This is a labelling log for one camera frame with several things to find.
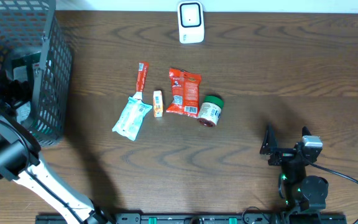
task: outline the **red snack bag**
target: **red snack bag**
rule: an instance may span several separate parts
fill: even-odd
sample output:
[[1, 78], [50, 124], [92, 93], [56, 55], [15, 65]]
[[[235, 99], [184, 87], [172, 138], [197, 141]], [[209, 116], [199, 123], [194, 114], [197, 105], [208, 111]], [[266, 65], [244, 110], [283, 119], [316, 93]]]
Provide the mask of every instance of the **red snack bag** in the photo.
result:
[[169, 77], [171, 78], [173, 102], [167, 112], [197, 118], [199, 111], [198, 86], [201, 83], [201, 75], [170, 68]]

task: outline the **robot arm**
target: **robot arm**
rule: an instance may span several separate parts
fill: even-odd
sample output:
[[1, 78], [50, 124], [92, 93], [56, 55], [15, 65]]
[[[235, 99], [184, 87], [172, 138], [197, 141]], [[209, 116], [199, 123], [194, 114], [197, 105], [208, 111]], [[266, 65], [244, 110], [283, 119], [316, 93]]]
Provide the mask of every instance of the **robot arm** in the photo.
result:
[[287, 223], [290, 223], [291, 216], [299, 214], [319, 218], [320, 211], [326, 208], [328, 181], [322, 177], [307, 176], [305, 169], [310, 162], [317, 161], [322, 150], [320, 138], [312, 136], [307, 127], [303, 127], [302, 139], [293, 148], [280, 148], [273, 128], [267, 126], [260, 154], [270, 155], [268, 164], [282, 169], [279, 191], [282, 198], [286, 199], [287, 210], [282, 213], [282, 217]]
[[46, 163], [42, 153], [39, 153], [39, 164], [31, 165], [27, 172], [21, 172], [17, 184], [32, 190], [54, 209], [67, 223], [81, 223], [90, 217], [94, 211], [92, 201], [80, 194], [62, 180]]
[[0, 107], [0, 179], [27, 187], [56, 209], [67, 223], [114, 223], [85, 195], [46, 163], [34, 137]]

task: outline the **snack wrapper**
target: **snack wrapper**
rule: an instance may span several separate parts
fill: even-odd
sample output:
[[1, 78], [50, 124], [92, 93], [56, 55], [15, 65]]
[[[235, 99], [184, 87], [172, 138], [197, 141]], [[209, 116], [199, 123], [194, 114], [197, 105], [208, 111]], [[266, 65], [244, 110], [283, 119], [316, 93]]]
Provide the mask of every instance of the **snack wrapper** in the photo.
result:
[[198, 86], [201, 75], [171, 68], [169, 77], [172, 84], [173, 102], [167, 108], [167, 113], [177, 113], [197, 118]]
[[128, 103], [122, 111], [116, 125], [112, 128], [112, 131], [116, 131], [118, 134], [135, 141], [137, 133], [142, 126], [143, 118], [151, 109], [151, 105], [129, 97]]

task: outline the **light blue wrapper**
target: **light blue wrapper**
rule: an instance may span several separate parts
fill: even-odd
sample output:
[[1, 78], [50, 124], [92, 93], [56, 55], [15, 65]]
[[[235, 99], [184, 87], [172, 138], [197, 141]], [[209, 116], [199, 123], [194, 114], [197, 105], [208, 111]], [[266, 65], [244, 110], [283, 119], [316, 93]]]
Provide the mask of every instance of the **light blue wrapper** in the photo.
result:
[[142, 126], [143, 118], [153, 108], [141, 100], [128, 97], [128, 103], [122, 111], [119, 120], [112, 128], [113, 132], [135, 141], [137, 133]]

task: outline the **green lid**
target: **green lid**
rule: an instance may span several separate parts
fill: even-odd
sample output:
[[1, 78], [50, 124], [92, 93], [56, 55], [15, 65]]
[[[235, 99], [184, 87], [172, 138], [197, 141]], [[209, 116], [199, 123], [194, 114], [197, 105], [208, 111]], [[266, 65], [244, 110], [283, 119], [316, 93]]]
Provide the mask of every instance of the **green lid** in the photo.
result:
[[206, 96], [205, 99], [204, 99], [204, 102], [214, 103], [218, 107], [223, 109], [223, 100], [221, 100], [220, 98], [218, 98], [216, 96]]

